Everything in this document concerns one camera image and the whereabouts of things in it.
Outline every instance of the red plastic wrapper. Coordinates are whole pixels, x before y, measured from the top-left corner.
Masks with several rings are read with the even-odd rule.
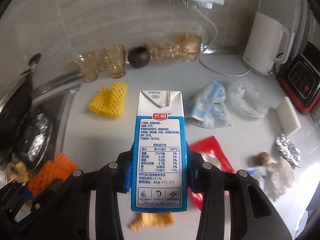
[[[218,167],[220,170],[230,173],[235,173],[227,157],[224,155],[218,141],[214,136],[208,137],[200,142],[197,142],[190,146],[192,152],[197,152],[202,155],[205,162]],[[198,209],[202,210],[202,193],[193,193],[189,189],[190,198],[196,204]]]

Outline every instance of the white electric kettle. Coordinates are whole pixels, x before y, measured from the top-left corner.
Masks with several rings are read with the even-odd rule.
[[[279,51],[282,39],[286,42]],[[242,60],[244,64],[259,75],[268,75],[275,62],[284,64],[289,58],[294,33],[275,19],[256,12],[251,34],[245,48]]]

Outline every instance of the power cord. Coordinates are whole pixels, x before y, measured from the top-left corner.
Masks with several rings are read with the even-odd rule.
[[[217,70],[214,70],[214,69],[211,69],[209,68],[203,61],[202,61],[202,56],[203,54],[206,52],[206,50],[214,43],[216,37],[217,37],[217,34],[218,34],[218,30],[217,30],[217,27],[216,25],[206,16],[204,15],[197,7],[193,7],[193,9],[202,17],[204,18],[207,22],[209,22],[215,29],[215,36],[214,38],[212,39],[212,41],[203,49],[203,51],[200,53],[200,56],[199,56],[199,62],[202,66],[204,66],[206,69],[209,69],[211,70],[212,72],[215,72],[217,74],[220,74],[220,75],[223,75],[223,76],[227,76],[227,77],[243,77],[245,75],[247,75],[250,71],[252,71],[251,69],[249,69],[246,73],[244,74],[241,74],[241,75],[231,75],[231,74],[226,74],[226,73],[221,73]]]

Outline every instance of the blue and white carton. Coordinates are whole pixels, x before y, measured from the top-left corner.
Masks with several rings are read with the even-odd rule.
[[[187,147],[180,91],[141,91],[132,159],[131,210],[188,209]]]

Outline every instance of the yellow foam net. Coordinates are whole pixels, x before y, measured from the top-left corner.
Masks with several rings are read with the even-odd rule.
[[[121,117],[127,87],[128,85],[121,81],[113,83],[111,89],[102,87],[88,105],[88,108],[94,113],[102,114],[110,118]]]

